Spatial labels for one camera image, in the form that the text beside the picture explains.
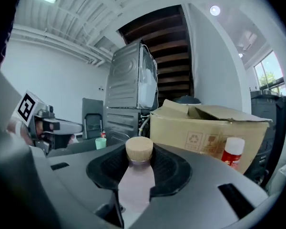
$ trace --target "black slot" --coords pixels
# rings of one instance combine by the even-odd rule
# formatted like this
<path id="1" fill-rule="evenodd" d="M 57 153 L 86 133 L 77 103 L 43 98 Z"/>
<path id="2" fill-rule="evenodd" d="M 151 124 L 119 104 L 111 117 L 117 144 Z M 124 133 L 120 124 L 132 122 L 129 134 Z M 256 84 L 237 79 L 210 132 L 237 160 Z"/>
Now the black slot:
<path id="1" fill-rule="evenodd" d="M 61 168 L 65 168 L 67 166 L 69 166 L 69 164 L 64 162 L 64 163 L 59 163 L 59 164 L 52 165 L 51 169 L 52 170 L 58 170 L 58 169 L 61 169 Z"/>
<path id="2" fill-rule="evenodd" d="M 219 186 L 218 189 L 221 191 L 239 219 L 242 219 L 254 210 L 254 207 L 233 184 L 224 184 Z"/>

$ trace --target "cardboard box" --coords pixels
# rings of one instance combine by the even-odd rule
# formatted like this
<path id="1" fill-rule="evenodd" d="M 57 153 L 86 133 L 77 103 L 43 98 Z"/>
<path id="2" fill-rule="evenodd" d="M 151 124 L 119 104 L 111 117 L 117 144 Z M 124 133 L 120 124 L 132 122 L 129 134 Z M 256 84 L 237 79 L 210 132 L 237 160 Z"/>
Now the cardboard box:
<path id="1" fill-rule="evenodd" d="M 165 100 L 151 112 L 151 139 L 221 159 L 228 137 L 245 140 L 238 171 L 244 173 L 256 156 L 269 119 L 214 105 L 188 106 Z"/>

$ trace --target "green cup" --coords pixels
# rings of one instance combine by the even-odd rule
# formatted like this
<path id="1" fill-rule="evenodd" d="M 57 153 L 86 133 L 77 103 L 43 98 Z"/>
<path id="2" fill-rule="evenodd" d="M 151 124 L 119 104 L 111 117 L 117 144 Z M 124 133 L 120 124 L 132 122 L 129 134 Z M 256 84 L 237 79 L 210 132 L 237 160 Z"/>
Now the green cup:
<path id="1" fill-rule="evenodd" d="M 96 138 L 95 139 L 95 145 L 96 145 L 96 149 L 101 149 L 106 147 L 106 138 Z"/>

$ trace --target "window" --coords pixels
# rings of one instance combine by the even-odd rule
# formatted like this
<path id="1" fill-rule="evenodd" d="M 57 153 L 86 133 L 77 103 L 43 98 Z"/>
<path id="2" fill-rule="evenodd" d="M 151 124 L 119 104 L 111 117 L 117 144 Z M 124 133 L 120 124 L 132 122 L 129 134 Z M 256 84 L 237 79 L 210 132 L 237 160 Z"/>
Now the window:
<path id="1" fill-rule="evenodd" d="M 286 87 L 280 64 L 272 51 L 254 67 L 261 90 L 270 89 L 273 92 L 286 95 Z"/>

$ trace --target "cork stopper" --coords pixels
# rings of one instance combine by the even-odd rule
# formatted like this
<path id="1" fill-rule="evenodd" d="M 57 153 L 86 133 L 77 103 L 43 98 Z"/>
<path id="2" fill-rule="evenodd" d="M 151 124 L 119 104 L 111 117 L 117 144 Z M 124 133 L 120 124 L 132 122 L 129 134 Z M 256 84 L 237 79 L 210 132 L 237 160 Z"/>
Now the cork stopper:
<path id="1" fill-rule="evenodd" d="M 148 160 L 153 152 L 153 142 L 144 136 L 130 138 L 126 142 L 126 152 L 128 157 L 137 162 Z"/>

